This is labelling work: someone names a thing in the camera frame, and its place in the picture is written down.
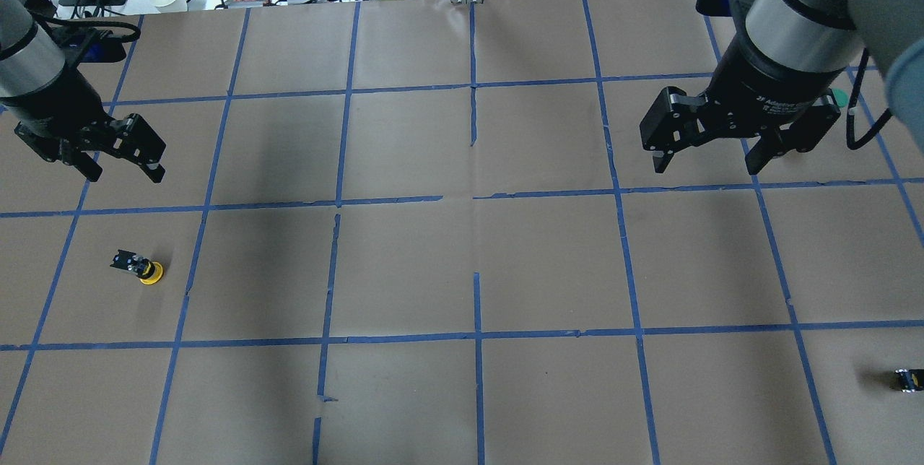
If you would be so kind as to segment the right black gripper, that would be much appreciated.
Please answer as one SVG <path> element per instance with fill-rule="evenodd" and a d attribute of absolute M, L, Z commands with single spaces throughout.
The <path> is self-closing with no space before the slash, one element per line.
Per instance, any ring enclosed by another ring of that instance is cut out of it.
<path fill-rule="evenodd" d="M 810 152 L 840 117 L 832 95 L 837 72 L 801 72 L 760 53 L 744 36 L 730 41 L 704 94 L 664 87 L 638 126 L 656 173 L 665 173 L 680 150 L 715 137 L 758 142 L 746 153 L 758 175 L 786 153 Z"/>

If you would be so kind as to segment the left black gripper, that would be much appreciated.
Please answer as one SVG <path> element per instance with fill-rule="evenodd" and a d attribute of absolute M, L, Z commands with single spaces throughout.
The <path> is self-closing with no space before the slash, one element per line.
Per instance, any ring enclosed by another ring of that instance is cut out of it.
<path fill-rule="evenodd" d="M 75 68 L 66 68 L 42 89 L 13 97 L 13 116 L 19 119 L 14 133 L 40 159 L 73 167 L 89 182 L 97 182 L 103 169 L 87 152 L 105 150 L 106 137 L 110 156 L 139 166 L 154 184 L 164 179 L 165 140 L 141 114 L 113 119 Z"/>

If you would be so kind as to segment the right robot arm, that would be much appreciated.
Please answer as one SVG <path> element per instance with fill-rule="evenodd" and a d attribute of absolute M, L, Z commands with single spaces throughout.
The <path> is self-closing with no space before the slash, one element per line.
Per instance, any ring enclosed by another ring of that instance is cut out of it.
<path fill-rule="evenodd" d="M 709 86 L 664 87 L 640 122 L 657 173 L 680 150 L 755 139 L 750 175 L 786 153 L 809 152 L 841 116 L 831 84 L 851 61 L 873 61 L 887 108 L 922 145 L 922 0 L 697 0 L 697 13 L 735 25 Z"/>

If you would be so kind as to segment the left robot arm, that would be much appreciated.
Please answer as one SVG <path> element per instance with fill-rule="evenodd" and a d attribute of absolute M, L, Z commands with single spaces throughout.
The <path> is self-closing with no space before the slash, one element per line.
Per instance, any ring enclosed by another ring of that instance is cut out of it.
<path fill-rule="evenodd" d="M 129 161 L 161 182 L 164 139 L 139 114 L 107 113 L 79 70 L 84 61 L 125 60 L 125 44 L 140 37 L 135 24 L 56 19 L 2 0 L 1 100 L 17 119 L 14 135 L 43 161 L 74 167 L 92 182 L 103 172 L 93 152 Z"/>

